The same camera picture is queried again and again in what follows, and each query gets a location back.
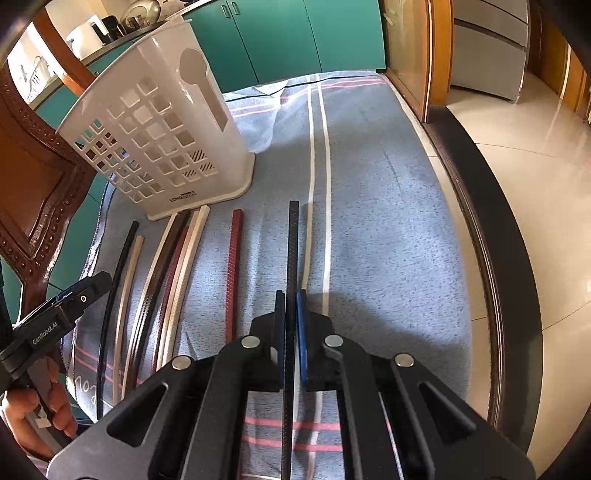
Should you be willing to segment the cream chopstick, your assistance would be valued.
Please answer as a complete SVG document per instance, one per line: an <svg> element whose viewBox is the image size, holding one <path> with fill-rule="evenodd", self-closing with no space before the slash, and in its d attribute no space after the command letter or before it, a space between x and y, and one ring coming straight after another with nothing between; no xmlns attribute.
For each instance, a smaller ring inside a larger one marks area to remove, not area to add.
<svg viewBox="0 0 591 480"><path fill-rule="evenodd" d="M177 282L173 289L172 305L165 332L163 357L161 364L159 365L159 369L168 363L173 356L179 317L183 307L188 281L190 280L194 258L195 255L197 255L197 248L202 232L204 231L204 226L209 212L211 212L211 208L209 208L207 205L204 205L201 206L197 211L193 212L190 217L187 235L185 237L185 242L178 262L176 278Z"/></svg>

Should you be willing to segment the white plastic utensil basket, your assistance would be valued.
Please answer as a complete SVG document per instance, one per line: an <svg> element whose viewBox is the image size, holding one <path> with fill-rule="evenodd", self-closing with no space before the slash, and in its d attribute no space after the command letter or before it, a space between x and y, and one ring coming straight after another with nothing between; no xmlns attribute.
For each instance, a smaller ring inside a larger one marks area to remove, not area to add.
<svg viewBox="0 0 591 480"><path fill-rule="evenodd" d="M152 221L252 183L254 155L183 18L126 49L56 132Z"/></svg>

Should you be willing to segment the dark red chopstick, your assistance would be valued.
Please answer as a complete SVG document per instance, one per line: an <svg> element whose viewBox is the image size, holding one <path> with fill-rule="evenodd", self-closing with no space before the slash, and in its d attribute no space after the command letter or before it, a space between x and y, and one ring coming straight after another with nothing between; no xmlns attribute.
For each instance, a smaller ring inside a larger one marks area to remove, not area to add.
<svg viewBox="0 0 591 480"><path fill-rule="evenodd" d="M163 349L164 349L164 342L165 342L165 332L168 324L168 318L170 315L170 309L172 305L172 295L173 289L176 285L176 278L177 278L177 268L179 258L183 249L183 245L185 242L185 237L187 235L188 227L185 226L178 237L178 242L176 244L175 250L171 257L170 264L168 266L168 270L166 273L165 283L162 290L162 300L160 304L160 310L158 312L157 318L157 343L154 347L154 353L152 358L152 368L151 371L155 373L159 369L159 365L161 364L161 360L163 357Z"/></svg>

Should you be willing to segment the silver refrigerator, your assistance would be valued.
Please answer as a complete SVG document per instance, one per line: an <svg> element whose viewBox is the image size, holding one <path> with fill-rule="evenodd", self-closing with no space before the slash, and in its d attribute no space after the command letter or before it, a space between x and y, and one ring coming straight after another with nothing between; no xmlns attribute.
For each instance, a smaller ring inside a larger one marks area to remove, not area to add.
<svg viewBox="0 0 591 480"><path fill-rule="evenodd" d="M457 0L451 84L518 100L530 40L526 0Z"/></svg>

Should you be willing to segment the carved wooden chair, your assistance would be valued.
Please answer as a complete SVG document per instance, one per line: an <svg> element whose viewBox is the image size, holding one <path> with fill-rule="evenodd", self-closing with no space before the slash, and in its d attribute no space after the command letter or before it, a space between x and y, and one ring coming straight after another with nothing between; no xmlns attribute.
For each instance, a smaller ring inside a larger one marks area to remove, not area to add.
<svg viewBox="0 0 591 480"><path fill-rule="evenodd" d="M22 284L22 318L45 301L68 224L95 171L22 99L8 54L31 22L80 96L93 75L61 39L45 5L1 1L1 256Z"/></svg>

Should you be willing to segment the blue plaid cloth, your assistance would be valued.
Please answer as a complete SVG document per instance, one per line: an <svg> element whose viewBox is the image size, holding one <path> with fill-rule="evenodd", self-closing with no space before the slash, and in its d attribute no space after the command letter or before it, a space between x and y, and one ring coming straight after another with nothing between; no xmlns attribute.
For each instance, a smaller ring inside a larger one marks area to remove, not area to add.
<svg viewBox="0 0 591 480"><path fill-rule="evenodd" d="M377 74L338 72L294 78L276 95L247 88L225 96L256 153L252 186L211 206L195 255L173 355L194 359L224 345L231 214L242 209L238 336L273 310L286 289L288 204L300 202L297 289L311 311L368 353L406 351L461 398L471 369L471 327L462 255L431 162L393 90ZM167 219L147 220L113 186L101 199L83 275L114 272L133 221L144 237L129 300L119 370L112 370L116 319L105 345L103 411L122 386L127 342L150 263ZM95 421L101 299L62 343L66 385ZM334 392L305 393L294 405L293 479L342 479ZM243 479L280 479L280 394L252 393L242 436Z"/></svg>

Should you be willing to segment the beige chopstick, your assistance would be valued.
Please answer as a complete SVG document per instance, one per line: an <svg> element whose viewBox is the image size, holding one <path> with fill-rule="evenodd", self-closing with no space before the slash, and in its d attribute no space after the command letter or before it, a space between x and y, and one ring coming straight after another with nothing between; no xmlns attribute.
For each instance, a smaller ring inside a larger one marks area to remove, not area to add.
<svg viewBox="0 0 591 480"><path fill-rule="evenodd" d="M125 340L125 325L127 323L129 299L131 288L137 268L137 263L141 253L144 237L137 235L134 239L129 259L124 271L123 286L121 289L121 297L116 315L116 330L113 351L113 383L112 383L112 402L116 405L121 399L122 388L122 360L123 360L123 342Z"/></svg>

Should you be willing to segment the glass sliding door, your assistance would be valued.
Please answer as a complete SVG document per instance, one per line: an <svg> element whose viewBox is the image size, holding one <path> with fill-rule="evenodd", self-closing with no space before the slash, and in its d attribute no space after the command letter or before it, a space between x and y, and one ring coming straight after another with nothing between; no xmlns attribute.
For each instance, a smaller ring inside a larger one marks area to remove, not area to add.
<svg viewBox="0 0 591 480"><path fill-rule="evenodd" d="M454 51L452 0L384 0L380 3L386 75L422 122L444 106Z"/></svg>

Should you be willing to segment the white chopstick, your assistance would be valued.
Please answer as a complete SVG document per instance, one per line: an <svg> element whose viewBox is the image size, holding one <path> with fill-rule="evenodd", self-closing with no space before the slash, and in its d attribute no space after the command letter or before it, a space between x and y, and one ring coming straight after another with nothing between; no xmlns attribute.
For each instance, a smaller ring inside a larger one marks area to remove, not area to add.
<svg viewBox="0 0 591 480"><path fill-rule="evenodd" d="M148 270L140 296L139 307L136 312L131 342L127 350L121 389L122 399L136 385L142 356L140 350L145 343L146 323L152 316L157 291L163 282L174 247L176 246L177 236L182 230L183 225L184 217L181 214L175 213L170 216Z"/></svg>

